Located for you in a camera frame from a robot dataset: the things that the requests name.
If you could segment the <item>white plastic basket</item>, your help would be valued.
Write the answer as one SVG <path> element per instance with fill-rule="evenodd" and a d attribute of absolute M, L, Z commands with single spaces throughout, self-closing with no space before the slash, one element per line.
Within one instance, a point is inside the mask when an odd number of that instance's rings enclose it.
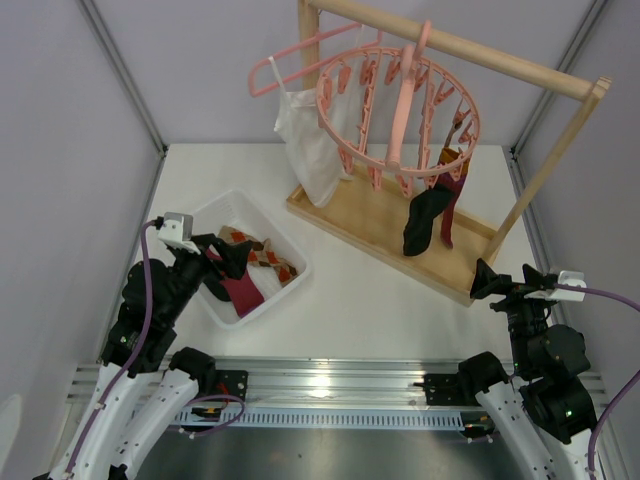
<path fill-rule="evenodd" d="M 265 301 L 244 318 L 238 317 L 231 303 L 216 299 L 205 285 L 202 285 L 197 298 L 203 309 L 220 328 L 237 330 L 245 326 L 292 293 L 309 277 L 311 266 L 306 254 L 273 221 L 266 210 L 245 192 L 237 189 L 229 190 L 195 209 L 192 215 L 198 234 L 213 233 L 218 236 L 223 226 L 231 226 L 257 240 L 269 238 L 274 250 L 291 262 L 299 272 L 296 279 L 282 287 L 271 268 L 254 267 L 248 263 L 250 277 L 263 294 Z"/>

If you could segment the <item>black sock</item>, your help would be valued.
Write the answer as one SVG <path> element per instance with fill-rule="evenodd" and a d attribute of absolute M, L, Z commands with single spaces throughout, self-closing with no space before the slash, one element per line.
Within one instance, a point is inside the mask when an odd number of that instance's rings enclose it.
<path fill-rule="evenodd" d="M 409 205 L 409 217 L 403 231 L 403 255 L 415 257 L 424 253 L 431 243 L 434 220 L 454 198 L 454 192 L 435 185 L 415 196 Z"/>

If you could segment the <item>pink round clip hanger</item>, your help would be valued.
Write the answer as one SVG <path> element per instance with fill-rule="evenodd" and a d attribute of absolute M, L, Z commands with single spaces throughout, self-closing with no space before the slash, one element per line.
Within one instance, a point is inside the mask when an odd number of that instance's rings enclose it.
<path fill-rule="evenodd" d="M 409 198 L 414 191 L 414 182 L 421 181 L 424 187 L 431 189 L 440 175 L 447 172 L 457 180 L 462 164 L 471 162 L 480 134 L 480 115 L 476 104 L 463 84 L 447 69 L 424 56 L 432 25 L 425 22 L 418 40 L 403 48 L 373 46 L 354 48 L 344 52 L 329 63 L 320 74 L 316 84 L 316 108 L 318 125 L 334 140 L 347 174 L 354 171 L 357 162 L 366 167 L 366 175 L 375 191 L 382 188 L 383 175 L 389 173 L 395 177 L 402 194 Z M 329 120 L 332 101 L 337 98 L 334 91 L 345 90 L 353 68 L 350 62 L 360 66 L 357 79 L 364 88 L 361 102 L 360 119 L 356 123 L 358 137 L 345 140 L 340 136 Z M 368 153 L 369 130 L 371 127 L 374 102 L 379 84 L 390 86 L 399 82 L 399 92 L 390 127 L 390 137 L 385 156 L 382 158 Z M 431 164 L 432 136 L 437 108 L 446 100 L 454 98 L 457 106 L 452 114 L 451 126 L 455 117 L 464 119 L 462 127 L 454 134 L 460 156 L 448 165 L 439 165 L 436 159 Z M 421 123 L 419 126 L 419 144 L 417 162 L 407 166 L 402 160 L 402 147 L 409 126 L 411 109 L 418 99 L 421 103 Z"/>

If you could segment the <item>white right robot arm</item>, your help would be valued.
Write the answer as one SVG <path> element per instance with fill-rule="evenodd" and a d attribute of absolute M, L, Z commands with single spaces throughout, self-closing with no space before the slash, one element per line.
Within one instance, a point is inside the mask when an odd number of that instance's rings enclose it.
<path fill-rule="evenodd" d="M 490 352 L 471 357 L 458 366 L 463 394 L 488 413 L 527 478 L 594 479 L 596 411 L 579 378 L 591 367 L 586 342 L 577 330 L 548 322 L 556 303 L 583 301 L 584 276 L 529 265 L 523 275 L 515 282 L 477 261 L 470 297 L 500 296 L 490 307 L 507 317 L 514 371 Z"/>

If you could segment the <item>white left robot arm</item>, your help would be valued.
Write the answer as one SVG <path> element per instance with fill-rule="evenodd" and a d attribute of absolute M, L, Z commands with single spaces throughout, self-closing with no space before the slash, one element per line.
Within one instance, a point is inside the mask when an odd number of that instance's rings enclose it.
<path fill-rule="evenodd" d="M 246 272 L 250 242 L 229 245 L 213 234 L 193 247 L 170 247 L 172 265 L 149 256 L 127 276 L 116 323 L 101 354 L 98 379 L 79 426 L 47 479 L 133 479 L 175 418 L 192 403 L 234 403 L 243 394 L 226 392 L 215 360 L 192 347 L 173 354 L 158 388 L 146 391 L 173 341 L 178 317 L 206 280 L 239 280 Z"/>

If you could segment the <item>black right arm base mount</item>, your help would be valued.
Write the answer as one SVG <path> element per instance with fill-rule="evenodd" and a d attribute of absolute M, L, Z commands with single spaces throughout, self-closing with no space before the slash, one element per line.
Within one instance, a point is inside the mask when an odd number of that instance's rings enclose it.
<path fill-rule="evenodd" d="M 476 399 L 463 390 L 457 374 L 428 373 L 413 386 L 424 393 L 429 406 L 478 406 Z"/>

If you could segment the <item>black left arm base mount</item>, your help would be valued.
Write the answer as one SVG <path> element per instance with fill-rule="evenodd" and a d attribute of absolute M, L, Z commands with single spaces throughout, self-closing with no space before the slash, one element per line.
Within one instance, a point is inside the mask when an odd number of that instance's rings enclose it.
<path fill-rule="evenodd" d="M 249 373 L 246 370 L 218 370 L 214 380 L 214 395 L 231 395 L 245 400 Z"/>

